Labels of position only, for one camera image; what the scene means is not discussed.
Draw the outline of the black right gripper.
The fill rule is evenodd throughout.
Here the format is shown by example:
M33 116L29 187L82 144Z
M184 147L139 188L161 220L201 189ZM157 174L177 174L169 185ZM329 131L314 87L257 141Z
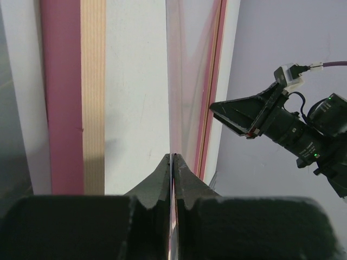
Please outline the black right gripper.
M237 135L255 139L265 134L287 99L284 86L274 82L259 94L214 102L209 109L215 119Z

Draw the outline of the mountain landscape photo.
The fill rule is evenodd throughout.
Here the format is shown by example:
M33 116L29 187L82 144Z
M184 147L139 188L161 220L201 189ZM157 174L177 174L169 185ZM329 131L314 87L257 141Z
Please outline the mountain landscape photo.
M16 200L32 192L4 23L1 19L1 216L5 215Z

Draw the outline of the pink wooden picture frame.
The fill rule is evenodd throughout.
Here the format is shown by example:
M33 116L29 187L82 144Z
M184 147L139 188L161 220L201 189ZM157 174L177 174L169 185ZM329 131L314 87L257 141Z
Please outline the pink wooden picture frame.
M123 194L170 153L166 1L40 1L53 194Z

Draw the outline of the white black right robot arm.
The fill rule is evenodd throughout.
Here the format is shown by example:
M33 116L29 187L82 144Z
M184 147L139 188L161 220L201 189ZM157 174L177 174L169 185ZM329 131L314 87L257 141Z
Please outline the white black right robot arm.
M259 94L212 103L210 110L239 136L270 138L297 157L298 168L317 164L313 173L326 176L346 199L346 99L333 93L304 114L285 109L290 96L275 82Z

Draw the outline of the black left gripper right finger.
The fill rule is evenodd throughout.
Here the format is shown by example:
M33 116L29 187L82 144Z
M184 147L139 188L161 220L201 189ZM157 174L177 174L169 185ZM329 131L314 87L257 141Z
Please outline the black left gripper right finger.
M173 155L179 259L346 259L323 208L305 197L223 197Z

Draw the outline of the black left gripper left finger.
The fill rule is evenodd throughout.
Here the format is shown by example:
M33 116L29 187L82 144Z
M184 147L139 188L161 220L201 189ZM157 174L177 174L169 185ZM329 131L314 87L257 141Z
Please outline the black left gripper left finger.
M30 196L5 214L1 259L167 259L170 156L123 195Z

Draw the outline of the clear acrylic sheet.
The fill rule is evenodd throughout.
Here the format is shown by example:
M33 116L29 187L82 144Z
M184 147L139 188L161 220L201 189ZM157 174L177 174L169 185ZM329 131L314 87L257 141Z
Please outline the clear acrylic sheet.
M170 153L204 178L207 107L228 11L239 1L166 1Z

